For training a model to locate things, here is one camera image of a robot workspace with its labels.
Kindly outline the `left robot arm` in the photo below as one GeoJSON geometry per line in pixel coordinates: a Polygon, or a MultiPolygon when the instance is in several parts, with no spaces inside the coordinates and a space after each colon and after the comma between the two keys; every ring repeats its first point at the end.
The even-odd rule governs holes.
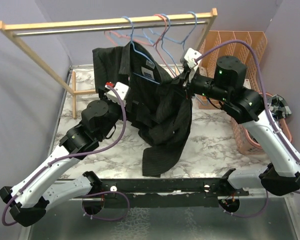
{"type": "Polygon", "coordinates": [[[81,121],[69,129],[58,146],[28,177],[14,186],[0,189],[5,203],[1,223],[29,227],[54,207],[75,197],[104,194],[102,181],[92,171],[67,183],[55,184],[68,169],[89,155],[113,148],[122,139],[126,126],[125,110],[130,87],[118,82],[105,84],[105,93],[81,112],[81,121]]]}

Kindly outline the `pink wire hanger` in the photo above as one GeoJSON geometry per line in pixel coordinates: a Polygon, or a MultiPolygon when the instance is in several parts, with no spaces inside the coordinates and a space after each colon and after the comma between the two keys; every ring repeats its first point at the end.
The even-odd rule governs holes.
{"type": "MultiPolygon", "coordinates": [[[[172,76],[176,77],[177,76],[176,73],[169,66],[169,64],[165,61],[165,59],[161,55],[160,51],[158,50],[158,43],[159,43],[159,41],[162,40],[163,35],[164,35],[165,31],[167,30],[167,18],[165,16],[163,16],[162,14],[158,14],[158,13],[154,14],[154,16],[161,18],[163,20],[163,22],[164,22],[164,31],[162,32],[162,34],[158,37],[158,39],[156,41],[153,41],[151,38],[149,38],[144,33],[144,30],[142,29],[142,32],[143,32],[142,38],[146,38],[148,42],[145,42],[145,41],[142,41],[142,40],[138,40],[138,39],[136,39],[135,42],[139,43],[141,45],[144,45],[144,46],[148,46],[148,47],[154,48],[155,51],[156,51],[156,53],[158,54],[158,56],[161,58],[162,62],[164,63],[164,65],[168,68],[169,72],[172,74],[172,76]]],[[[105,31],[104,35],[115,46],[118,46],[119,44],[113,39],[112,35],[116,36],[119,39],[130,39],[130,40],[132,40],[132,42],[134,42],[134,37],[133,36],[128,37],[128,35],[120,34],[117,31],[113,31],[113,30],[105,31]]]]}

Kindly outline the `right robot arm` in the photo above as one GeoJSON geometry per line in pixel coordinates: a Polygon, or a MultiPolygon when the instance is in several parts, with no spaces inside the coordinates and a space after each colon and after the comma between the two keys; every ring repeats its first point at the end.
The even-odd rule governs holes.
{"type": "Polygon", "coordinates": [[[213,78],[200,75],[196,58],[199,53],[181,57],[183,85],[190,95],[218,100],[221,109],[242,125],[261,145],[270,159],[267,167],[229,170],[219,189],[230,196],[241,188],[264,188],[283,196],[300,189],[300,153],[274,122],[266,109],[266,95],[244,87],[247,67],[235,56],[217,59],[213,78]]]}

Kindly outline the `grey plaid shirt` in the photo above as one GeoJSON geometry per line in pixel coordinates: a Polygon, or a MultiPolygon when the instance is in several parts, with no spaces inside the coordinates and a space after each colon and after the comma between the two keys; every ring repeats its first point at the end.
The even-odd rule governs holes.
{"type": "Polygon", "coordinates": [[[292,115],[287,101],[280,95],[268,95],[266,97],[268,108],[275,120],[286,119],[292,115]]]}

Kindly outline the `black pinstripe shirt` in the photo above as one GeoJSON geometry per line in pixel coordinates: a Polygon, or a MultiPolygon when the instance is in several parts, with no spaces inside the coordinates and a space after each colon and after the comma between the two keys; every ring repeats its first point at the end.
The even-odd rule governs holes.
{"type": "Polygon", "coordinates": [[[138,89],[137,115],[127,120],[150,146],[143,151],[142,174],[159,177],[179,161],[192,124],[192,100],[139,43],[92,50],[95,87],[121,82],[138,89]]]}

